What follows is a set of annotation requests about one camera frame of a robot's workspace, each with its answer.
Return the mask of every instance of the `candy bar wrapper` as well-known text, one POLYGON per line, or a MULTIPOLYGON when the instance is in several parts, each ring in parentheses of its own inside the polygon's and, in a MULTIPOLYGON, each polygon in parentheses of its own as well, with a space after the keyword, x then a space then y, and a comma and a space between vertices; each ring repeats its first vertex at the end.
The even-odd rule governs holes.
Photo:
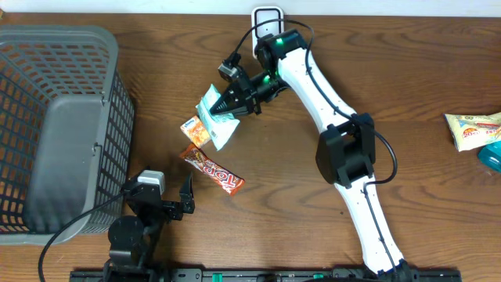
POLYGON ((232 174, 219 164, 211 161, 195 144, 191 144, 182 152, 180 158, 198 168, 201 172, 212 178, 228 194, 233 196, 243 186, 245 180, 232 174))

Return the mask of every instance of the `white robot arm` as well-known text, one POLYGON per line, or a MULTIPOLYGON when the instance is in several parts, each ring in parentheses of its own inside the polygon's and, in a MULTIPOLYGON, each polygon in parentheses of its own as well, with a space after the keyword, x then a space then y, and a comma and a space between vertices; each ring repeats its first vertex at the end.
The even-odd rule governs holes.
MULTIPOLYGON (((305 71, 305 49, 295 49, 287 53, 287 56, 278 61, 279 76, 296 92, 306 109, 313 117, 319 133, 325 132, 329 125, 342 125, 348 120, 339 114, 334 114, 333 109, 327 101, 320 95, 313 85, 311 78, 305 71)), ((352 115, 355 111, 350 108, 334 91, 329 82, 324 78, 317 67, 313 56, 309 53, 308 59, 312 74, 324 93, 333 101, 344 113, 352 115)), ((392 264, 386 254, 384 246, 380 241, 379 233, 373 221, 369 206, 362 192, 364 184, 374 181, 374 176, 364 176, 351 183, 351 188, 347 188, 335 183, 334 186, 341 193, 344 202, 348 206, 351 218, 359 234, 362 244, 363 261, 366 266, 375 273, 392 269, 392 264)), ((369 200, 373 206, 374 215, 379 224, 381 233, 386 241, 394 264, 397 266, 403 259, 403 255, 393 241, 390 230, 384 218, 383 210, 377 199, 376 187, 369 185, 366 187, 369 200)))
POLYGON ((358 124, 348 119, 356 112, 336 94, 307 50, 296 30, 260 38, 256 53, 265 71, 252 78, 238 65, 240 55, 232 53, 219 67, 220 75, 231 84, 211 113, 260 114, 261 101, 271 101, 286 87, 296 92, 320 133, 317 165, 348 206, 362 244, 363 260, 374 273, 385 273, 398 266, 403 256, 391 237, 375 185, 366 185, 374 181, 375 136, 360 122, 373 127, 372 118, 368 114, 357 116, 358 124), (307 53, 310 74, 306 70, 307 53), (312 76, 326 97, 314 85, 312 76))

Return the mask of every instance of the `white wall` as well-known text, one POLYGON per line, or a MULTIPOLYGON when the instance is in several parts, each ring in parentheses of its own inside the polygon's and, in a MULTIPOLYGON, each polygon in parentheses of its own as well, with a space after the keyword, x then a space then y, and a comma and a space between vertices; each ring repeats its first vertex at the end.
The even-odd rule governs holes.
POLYGON ((249 14, 278 5, 291 15, 501 16, 501 0, 0 0, 6 12, 249 14))

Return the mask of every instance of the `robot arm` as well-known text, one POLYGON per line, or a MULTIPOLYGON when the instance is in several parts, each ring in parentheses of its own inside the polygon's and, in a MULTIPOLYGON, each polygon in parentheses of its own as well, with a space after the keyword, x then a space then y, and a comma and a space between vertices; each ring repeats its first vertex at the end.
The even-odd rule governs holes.
MULTIPOLYGON (((302 48, 288 52, 287 56, 278 62, 279 76, 296 92, 313 117, 317 129, 320 133, 323 133, 328 130, 327 127, 329 125, 339 126, 347 123, 348 120, 339 114, 333 114, 330 105, 313 85, 312 80, 305 71, 305 55, 306 50, 302 48)), ((329 82, 323 77, 320 69, 313 60, 312 54, 310 53, 309 55, 309 64, 312 68, 312 73, 322 90, 331 101, 339 106, 340 110, 346 114, 355 114, 355 111, 336 94, 329 82)), ((384 272, 390 270, 392 264, 380 241, 379 233, 377 232, 369 206, 366 203, 365 194, 362 193, 364 184, 372 181, 374 181, 374 176, 363 176, 361 179, 357 179, 351 183, 351 188, 338 183, 335 183, 334 186, 341 193, 344 202, 348 206, 351 218, 359 234, 364 263, 374 273, 378 273, 381 270, 384 272)), ((394 264, 397 266, 399 261, 403 259, 403 255, 393 241, 388 229, 383 211, 377 199, 376 187, 369 185, 366 189, 381 233, 386 241, 394 264)))
MULTIPOLYGON (((212 107, 211 113, 260 114, 259 103, 271 101, 283 87, 296 92, 320 133, 317 165, 326 181, 334 184, 348 206, 362 245, 364 263, 374 273, 387 272, 393 266, 389 258, 398 266, 403 256, 388 229, 376 187, 366 187, 375 219, 364 194, 365 183, 374 181, 374 135, 333 112, 313 85, 305 68, 305 56, 306 43, 296 30, 260 39, 258 59, 265 71, 253 78, 249 78, 238 66, 240 55, 233 53, 219 67, 222 77, 231 84, 212 107), (376 221, 383 238, 379 236, 376 221), (389 255, 382 240, 386 242, 389 255)), ((344 113, 356 114, 324 78, 311 53, 308 62, 316 82, 327 97, 344 113)), ((368 114, 360 115, 359 120, 373 126, 368 114)))
POLYGON ((193 214, 192 175, 179 190, 181 201, 164 201, 166 190, 163 172, 143 170, 121 188, 134 215, 124 215, 108 231, 110 261, 98 281, 164 281, 165 273, 153 265, 152 257, 164 224, 193 214))

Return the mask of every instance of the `wooden table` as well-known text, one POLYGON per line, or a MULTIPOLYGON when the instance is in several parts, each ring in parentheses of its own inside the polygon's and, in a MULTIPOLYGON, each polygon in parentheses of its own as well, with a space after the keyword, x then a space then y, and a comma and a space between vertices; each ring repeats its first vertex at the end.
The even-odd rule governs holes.
MULTIPOLYGON (((341 97, 373 115, 398 155, 395 181, 379 187, 395 241, 419 267, 457 267, 464 281, 501 280, 501 176, 478 150, 458 153, 443 118, 501 111, 501 20, 294 16, 315 28, 313 53, 341 97)), ((217 67, 250 26, 249 16, 7 13, 1 24, 91 24, 115 34, 119 70, 138 100, 132 167, 166 173, 176 199, 193 167, 179 126, 195 114, 217 67)), ((243 46, 243 65, 251 58, 243 46)), ((207 268, 331 268, 361 264, 362 250, 339 193, 315 165, 318 133, 297 96, 283 92, 263 114, 241 118, 225 148, 204 147, 247 181, 235 196, 199 172, 196 211, 164 229, 156 258, 207 268)), ((377 176, 391 161, 377 143, 377 176)), ((45 257, 47 281, 101 268, 106 234, 75 237, 45 257)), ((41 248, 0 247, 0 280, 37 280, 41 248)))

